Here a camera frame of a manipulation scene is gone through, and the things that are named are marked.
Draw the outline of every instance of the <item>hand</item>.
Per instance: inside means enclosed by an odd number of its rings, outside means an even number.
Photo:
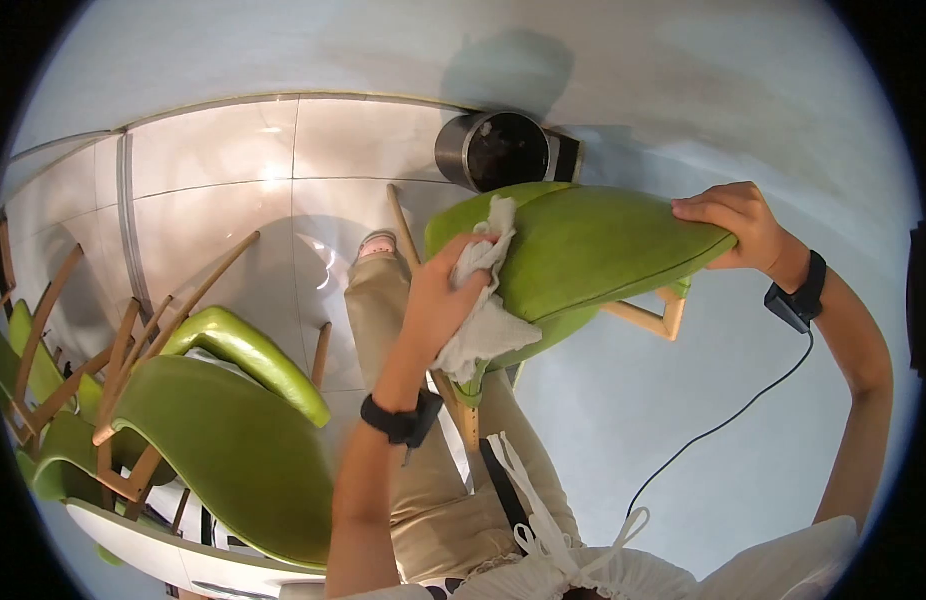
[[[757,269],[787,294],[806,279],[809,249],[782,228],[752,181],[714,185],[691,198],[673,198],[673,216],[712,223],[736,236],[736,245],[708,269]]]
[[[478,270],[462,287],[453,290],[449,275],[456,261],[468,244],[497,239],[496,235],[461,233],[413,273],[399,341],[403,348],[412,349],[421,361],[425,361],[426,366],[436,359],[469,316],[480,292],[490,284],[489,271]]]

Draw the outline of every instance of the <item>person's left hand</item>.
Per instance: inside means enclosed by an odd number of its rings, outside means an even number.
[[[480,292],[490,284],[490,272],[478,270],[458,290],[449,284],[449,275],[463,249],[470,243],[489,240],[498,235],[460,233],[413,273],[406,315],[403,317],[400,342],[428,366],[449,338],[456,333],[476,304]]]

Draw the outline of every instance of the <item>metal trash can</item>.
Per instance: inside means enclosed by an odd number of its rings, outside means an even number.
[[[541,182],[549,141],[533,119],[511,111],[460,115],[436,137],[436,166],[448,180],[474,192]]]

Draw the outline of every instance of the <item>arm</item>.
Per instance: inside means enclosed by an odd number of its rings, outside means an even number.
[[[413,275],[406,315],[373,400],[392,412],[416,408],[426,368],[469,315],[490,282],[478,271],[458,290],[449,274],[470,242],[493,239],[463,234],[454,238]],[[390,539],[390,479],[405,455],[386,435],[359,421],[343,452],[332,501],[332,536],[326,566],[326,598],[363,594],[399,585]]]
[[[673,214],[719,225],[735,234],[736,246],[711,269],[749,267],[762,271],[791,294],[809,269],[809,249],[773,218],[751,182],[709,188],[673,200]],[[832,269],[820,294],[822,313],[814,320],[850,388],[852,405],[829,481],[813,523],[840,515],[862,530],[882,472],[893,406],[889,350],[866,306]]]

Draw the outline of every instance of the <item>beige pants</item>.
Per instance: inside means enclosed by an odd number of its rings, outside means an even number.
[[[397,339],[408,294],[405,263],[390,252],[365,256],[349,270],[346,305],[367,389],[373,389]],[[479,434],[485,438],[503,430],[553,519],[578,542],[576,519],[566,505],[553,463],[519,410],[505,372],[498,370],[483,380]],[[465,578],[482,562],[517,551],[482,459],[470,457],[469,464],[473,495],[467,494],[443,431],[435,426],[408,466],[395,474],[390,531],[404,581]],[[519,489],[517,493],[528,509],[525,496]]]

